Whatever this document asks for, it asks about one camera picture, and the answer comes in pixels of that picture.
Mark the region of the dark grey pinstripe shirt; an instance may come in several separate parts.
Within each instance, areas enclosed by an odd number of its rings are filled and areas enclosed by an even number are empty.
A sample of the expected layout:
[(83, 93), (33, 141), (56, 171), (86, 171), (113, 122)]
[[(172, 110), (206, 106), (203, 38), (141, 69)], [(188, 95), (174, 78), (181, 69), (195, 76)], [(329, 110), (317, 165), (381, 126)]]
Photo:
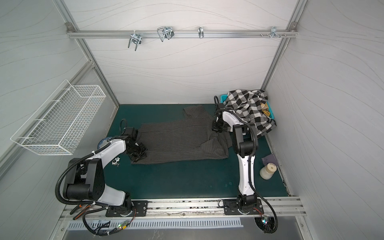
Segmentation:
[(156, 165), (179, 161), (223, 160), (233, 142), (228, 132), (212, 130), (213, 116), (202, 105), (183, 109), (185, 118), (142, 124), (137, 141), (147, 150), (135, 164)]

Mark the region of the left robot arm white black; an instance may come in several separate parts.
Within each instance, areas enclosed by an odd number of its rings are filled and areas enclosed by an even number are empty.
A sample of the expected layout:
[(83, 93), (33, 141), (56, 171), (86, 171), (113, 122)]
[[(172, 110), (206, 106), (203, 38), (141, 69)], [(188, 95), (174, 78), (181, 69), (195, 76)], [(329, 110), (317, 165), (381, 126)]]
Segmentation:
[(102, 146), (96, 151), (72, 159), (56, 183), (57, 200), (65, 205), (96, 205), (130, 212), (133, 209), (130, 194), (109, 187), (105, 182), (104, 168), (117, 162), (123, 153), (133, 162), (146, 158), (147, 148), (137, 142), (138, 135), (137, 129), (125, 128), (121, 135), (101, 141)]

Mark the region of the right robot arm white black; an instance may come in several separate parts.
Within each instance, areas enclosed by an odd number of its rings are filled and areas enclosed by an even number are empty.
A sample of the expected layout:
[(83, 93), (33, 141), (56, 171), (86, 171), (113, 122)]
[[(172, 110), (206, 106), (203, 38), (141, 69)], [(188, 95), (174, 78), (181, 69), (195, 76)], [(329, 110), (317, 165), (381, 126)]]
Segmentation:
[(258, 214), (257, 227), (265, 234), (273, 234), (278, 229), (278, 217), (271, 204), (258, 193), (254, 184), (254, 162), (259, 148), (256, 125), (243, 120), (234, 110), (225, 108), (223, 103), (215, 103), (216, 111), (212, 130), (218, 133), (233, 133), (233, 149), (239, 161), (239, 194), (236, 201), (223, 204), (225, 210), (234, 214)]

